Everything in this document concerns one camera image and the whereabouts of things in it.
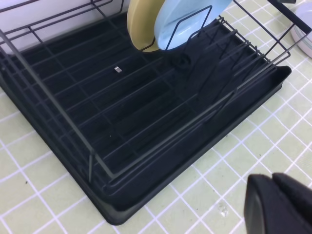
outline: dish rack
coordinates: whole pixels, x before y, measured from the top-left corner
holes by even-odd
[[[104,218],[119,225],[282,87],[291,69],[277,65],[296,44],[285,48],[281,39],[294,25],[306,34],[311,28],[269,0],[293,22],[276,38],[234,0],[276,41],[267,53],[223,17],[174,50],[144,53],[131,44],[123,0],[119,12],[105,15],[116,1],[91,0],[0,30],[0,45],[14,52],[0,47],[0,86]],[[89,11],[103,20],[49,41],[38,36],[42,28]],[[39,44],[19,51],[14,40],[28,34]],[[269,60],[278,44],[285,52]]]

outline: rack handle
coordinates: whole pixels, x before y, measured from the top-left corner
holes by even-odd
[[[305,34],[309,34],[312,29],[300,19],[294,12],[280,3],[278,0],[268,0],[277,10],[279,10],[284,16],[286,16],[291,22],[293,22],[298,28],[300,28]]]

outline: yellow plate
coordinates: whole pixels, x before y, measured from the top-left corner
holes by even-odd
[[[155,21],[164,2],[165,0],[130,1],[127,27],[131,41],[138,50],[142,50],[153,43]],[[144,52],[152,52],[158,49],[155,41]]]

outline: black object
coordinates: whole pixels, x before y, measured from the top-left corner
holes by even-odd
[[[295,3],[293,0],[268,0],[277,10],[283,13],[291,22],[293,22],[298,28],[300,28],[305,34],[311,32],[311,28],[300,19],[294,12],[284,6],[282,3]]]
[[[295,4],[297,0],[277,0],[280,3],[290,3],[290,4]]]
[[[0,48],[0,85],[107,221],[117,225],[281,88],[291,70],[277,65],[295,45],[285,48],[285,34],[277,39],[234,1],[283,54],[270,61],[269,51],[262,54],[222,17],[179,48],[143,53],[131,44],[123,1],[111,17],[100,8],[113,1],[91,1],[0,30],[0,44],[15,54]],[[210,9],[193,15],[209,15]],[[90,10],[104,20],[49,42],[37,34]],[[12,40],[27,34],[40,45],[21,53]]]
[[[312,191],[285,174],[250,175],[244,216],[249,234],[311,234]]]

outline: water droplet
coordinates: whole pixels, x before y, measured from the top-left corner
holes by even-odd
[[[229,214],[228,207],[223,202],[219,203],[218,210],[223,217],[226,217]]]

